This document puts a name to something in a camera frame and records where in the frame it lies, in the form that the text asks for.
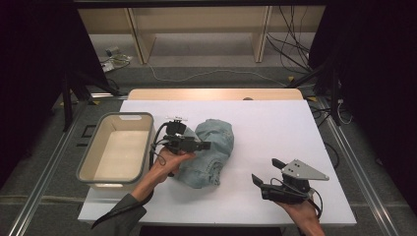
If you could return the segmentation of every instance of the storage bin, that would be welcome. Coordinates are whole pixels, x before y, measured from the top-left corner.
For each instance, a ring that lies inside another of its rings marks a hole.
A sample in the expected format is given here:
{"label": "storage bin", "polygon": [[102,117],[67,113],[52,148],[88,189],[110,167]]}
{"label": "storage bin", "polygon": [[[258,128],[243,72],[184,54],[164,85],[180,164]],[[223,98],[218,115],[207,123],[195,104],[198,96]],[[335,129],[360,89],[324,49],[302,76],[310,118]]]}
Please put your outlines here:
{"label": "storage bin", "polygon": [[149,171],[153,117],[146,112],[115,112],[101,117],[77,170],[93,188],[131,190]]}

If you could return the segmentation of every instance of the crumpled fabric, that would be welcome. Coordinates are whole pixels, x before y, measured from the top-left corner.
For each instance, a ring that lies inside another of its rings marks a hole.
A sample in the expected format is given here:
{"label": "crumpled fabric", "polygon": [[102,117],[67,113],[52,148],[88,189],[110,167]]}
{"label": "crumpled fabric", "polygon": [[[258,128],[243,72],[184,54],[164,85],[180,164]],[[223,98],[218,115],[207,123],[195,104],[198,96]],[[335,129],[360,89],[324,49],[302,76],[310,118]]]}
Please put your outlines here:
{"label": "crumpled fabric", "polygon": [[184,136],[211,142],[210,149],[196,151],[196,157],[183,161],[175,178],[194,188],[220,185],[220,172],[233,151],[232,126],[224,121],[207,119],[193,132],[187,127]]}

